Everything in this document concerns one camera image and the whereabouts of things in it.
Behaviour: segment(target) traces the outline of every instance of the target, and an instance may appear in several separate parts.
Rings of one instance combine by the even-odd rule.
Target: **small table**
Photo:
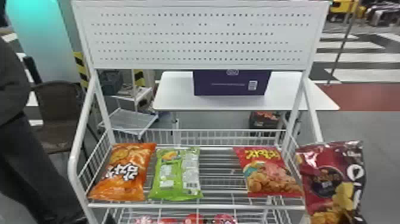
[[[262,96],[195,96],[191,71],[165,71],[153,102],[157,111],[171,111],[173,129],[179,128],[177,111],[291,111],[300,83],[301,72],[273,71],[267,90]],[[310,82],[316,110],[333,111],[339,106],[317,85]],[[305,98],[300,110],[307,110]],[[297,133],[299,125],[293,132]]]

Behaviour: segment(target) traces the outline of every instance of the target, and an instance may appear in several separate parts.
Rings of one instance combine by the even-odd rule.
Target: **white stripe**
[[[7,34],[7,35],[2,36],[1,38],[3,38],[3,40],[4,40],[6,43],[9,43],[9,42],[11,42],[11,41],[14,41],[14,40],[18,39],[16,33],[10,33],[10,34]]]
[[[28,77],[28,80],[29,80],[29,82],[33,82],[33,79],[32,79],[32,76],[30,75],[30,72],[29,72],[29,70],[28,69],[25,69],[25,74],[26,74],[26,77]]]
[[[29,120],[31,126],[43,125],[43,120]]]
[[[28,107],[37,107],[38,101],[36,99],[36,95],[33,91],[29,93],[28,103],[26,104]]]
[[[337,53],[319,53],[315,55],[314,61],[319,62],[334,62]],[[339,62],[351,63],[351,62],[367,62],[367,63],[398,63],[400,62],[400,54],[386,54],[386,53],[374,53],[374,54],[351,54],[343,53],[340,56]]]
[[[379,33],[377,35],[381,36],[383,38],[388,38],[388,39],[390,39],[392,41],[400,42],[400,36],[396,35],[396,34],[393,34],[393,33]]]
[[[341,42],[320,42],[318,48],[337,48],[341,46]],[[371,42],[347,42],[345,44],[345,49],[361,49],[361,48],[373,48],[373,49],[383,49],[384,47]]]
[[[322,33],[321,38],[341,38],[343,39],[345,37],[344,33]],[[349,36],[347,36],[347,39],[358,39],[358,37],[349,34]]]
[[[24,58],[26,56],[26,54],[25,53],[17,53],[17,56],[22,61],[22,58]]]
[[[312,80],[312,82],[314,82],[315,84],[326,84],[328,80]],[[331,80],[330,84],[341,84],[341,82],[338,80]]]
[[[333,76],[341,82],[400,82],[400,69],[335,69]]]

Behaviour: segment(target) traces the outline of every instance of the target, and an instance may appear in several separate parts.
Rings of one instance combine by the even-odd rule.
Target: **wall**
[[[6,11],[24,52],[34,58],[44,82],[79,82],[57,0],[7,1]]]

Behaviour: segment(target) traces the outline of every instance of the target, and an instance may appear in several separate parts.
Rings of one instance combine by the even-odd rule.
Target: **wire grid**
[[[115,130],[117,142],[156,142],[158,147],[187,147],[187,146],[209,146],[218,147],[203,149],[200,157],[200,170],[204,175],[201,184],[204,189],[246,189],[242,178],[242,170],[234,152],[227,146],[251,146],[251,145],[273,145],[278,142],[284,130],[171,130],[171,129],[148,129],[139,139],[136,135],[127,133],[125,130]],[[86,193],[89,192],[96,177],[105,166],[111,143],[104,133],[95,149],[89,156],[88,161],[78,174]],[[153,156],[148,167],[148,179],[152,179],[154,173],[155,156]]]
[[[257,143],[263,141],[274,142],[275,137],[279,135],[277,133],[282,132],[282,130],[275,130],[275,132],[276,135],[274,137],[270,137],[270,133],[265,137],[262,130],[150,129],[143,136],[143,139],[138,139],[135,135],[114,131],[117,142],[156,142],[159,148],[185,148],[188,145],[192,145],[190,144],[191,142],[212,144],[211,147],[201,147],[201,155],[199,157],[200,184],[204,198],[189,201],[148,199],[134,203],[131,201],[89,199],[88,207],[107,208],[107,214],[115,217],[117,223],[132,223],[143,215],[151,216],[154,219],[172,217],[182,219],[184,218],[183,216],[186,217],[191,213],[202,214],[207,219],[212,219],[218,213],[231,214],[239,223],[291,223],[288,212],[285,210],[303,211],[305,207],[302,198],[285,198],[279,195],[267,198],[249,198],[243,171],[235,152],[231,147],[218,145],[218,143],[227,142],[237,144],[237,146],[240,146],[239,143],[257,145]],[[179,133],[181,136],[189,136],[192,139],[181,138],[180,142],[188,141],[188,145],[175,144],[175,133]],[[209,138],[210,136],[225,138],[218,140]],[[101,178],[105,163],[110,156],[111,147],[108,135],[104,133],[78,174],[86,194]],[[152,188],[156,162],[156,155],[153,154],[148,166],[147,180],[144,186],[146,196]]]
[[[131,130],[119,130],[115,133],[117,142],[156,142],[158,146],[252,146],[277,145],[283,139],[285,130],[227,130],[227,129],[149,129],[141,139]]]
[[[280,196],[269,196],[264,198],[263,204],[269,205],[282,205],[282,197]],[[238,223],[263,223],[263,224],[281,224],[281,223],[292,223],[288,213],[281,210],[273,209],[252,209],[252,210],[241,210],[241,209],[140,209],[140,208],[110,208],[107,210],[104,218],[110,214],[114,217],[118,224],[136,223],[136,219],[140,219],[142,216],[148,216],[153,222],[159,223],[163,219],[176,219],[176,222],[170,223],[178,224],[184,223],[184,220],[190,214],[195,214],[199,217],[199,220],[207,221],[211,223],[214,216],[217,214],[228,214],[234,217]]]

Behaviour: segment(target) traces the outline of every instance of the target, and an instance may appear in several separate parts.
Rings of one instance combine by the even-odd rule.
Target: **orange snack bag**
[[[89,193],[97,200],[143,201],[147,167],[156,143],[115,144],[106,171]]]

